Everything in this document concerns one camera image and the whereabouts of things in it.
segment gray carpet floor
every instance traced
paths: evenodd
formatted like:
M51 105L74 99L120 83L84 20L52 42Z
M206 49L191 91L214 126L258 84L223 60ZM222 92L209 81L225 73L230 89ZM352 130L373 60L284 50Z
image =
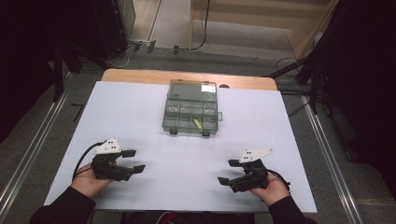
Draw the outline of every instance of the gray carpet floor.
M129 50L130 62L125 69L152 69L169 71L189 71L219 73L227 75L252 76L271 74L276 70L276 61L249 57L235 57L181 51L174 55L172 50L155 49L148 53L142 47L139 51ZM3 223L28 223L33 212L41 206L50 189L63 155L78 125L79 106L87 103L93 85L100 80L104 70L96 64L82 59L83 69L73 75L73 82L58 118L40 148L35 163L21 185ZM125 54L112 60L114 64L125 64ZM282 61L282 67L291 61ZM280 89L299 90L294 83L296 71L276 79ZM11 135L0 145L3 156L0 168L3 170L0 187L3 188L17 169L21 158L29 147L35 132L52 105L53 87L49 88L35 106L21 119ZM303 104L300 95L283 97L288 112ZM331 118L318 104L318 116L332 146L333 153L342 169L349 189L355 198L365 223L396 223L396 203L391 198L381 175L366 163L353 163L347 159L344 144L334 127ZM290 117L297 145L299 147L308 181L318 208L317 214L308 214L318 223L348 223L329 169L323 158L311 123L305 110ZM96 211L92 223L119 223L120 212ZM256 223L272 223L269 214L256 215Z

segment floor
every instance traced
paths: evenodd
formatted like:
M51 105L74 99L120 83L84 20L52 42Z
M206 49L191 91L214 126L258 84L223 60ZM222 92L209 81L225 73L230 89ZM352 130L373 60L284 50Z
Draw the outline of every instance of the floor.
M143 47L137 51L130 48L111 62L125 69L210 72L259 77L271 74L294 61L281 60L293 58L284 31L222 23L208 24L205 45L195 52L181 51L174 54L172 50L167 49L155 49L149 52L145 44L153 40L156 40L155 47L160 48L172 49L174 45L181 48L187 46L184 32L188 30L186 28L188 23L183 21L187 18L187 14L180 14L186 12L188 8L186 2L134 0L137 17L131 42L141 43ZM200 27L202 24L197 22L195 25ZM197 41L194 44L200 43L199 39L202 39L200 37L202 34L197 33L194 37ZM10 194L8 198L12 203L1 208L0 223L27 223L37 207L43 204L51 181L78 125L79 110L87 103L94 83L101 79L104 72L102 68L88 60L81 59L81 61L84 64L81 73L69 74L65 77L67 94L61 104L52 103L53 88L48 89L22 118L9 138L0 144L5 155L0 158L0 168L4 171L0 178L0 187L3 189L1 205L4 204L3 196L8 193L5 189L10 186L15 171L24 165L20 164L20 161L24 160L24 156L28 155L29 151L34 149L36 151L36 154L29 154L32 155L31 160L34 162L25 167L22 175L19 176L23 179L22 183L12 188L15 194ZM297 71L290 71L276 79L276 85L284 93L283 100L289 113L304 104L304 98L296 92L300 92L301 88L309 88L309 85L301 87L295 84L293 78L296 73ZM320 120L323 132L326 133L332 154L353 196L361 220L352 222L347 216L345 207L341 203L342 198L312 128L307 106L290 117L290 125L318 208L317 214L306 215L314 218L318 223L395 223L396 203L391 198L381 175L366 163L354 163L347 159L344 144L331 118L326 115L321 104L318 108L317 118ZM44 141L40 142L35 138L35 134L37 130L42 130L40 125L43 120L49 119L46 115L51 110L55 111L57 118L44 123L49 129L47 132L42 131ZM120 220L119 212L96 211L92 223L118 223L118 220ZM272 223L272 220L268 214L258 214L256 223Z

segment computer tower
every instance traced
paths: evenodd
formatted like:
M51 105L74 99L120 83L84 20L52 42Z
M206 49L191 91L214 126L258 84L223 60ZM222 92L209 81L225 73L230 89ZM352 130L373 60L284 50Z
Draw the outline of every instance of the computer tower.
M128 45L132 32L132 0L70 0L63 12L64 36L89 53L112 59Z

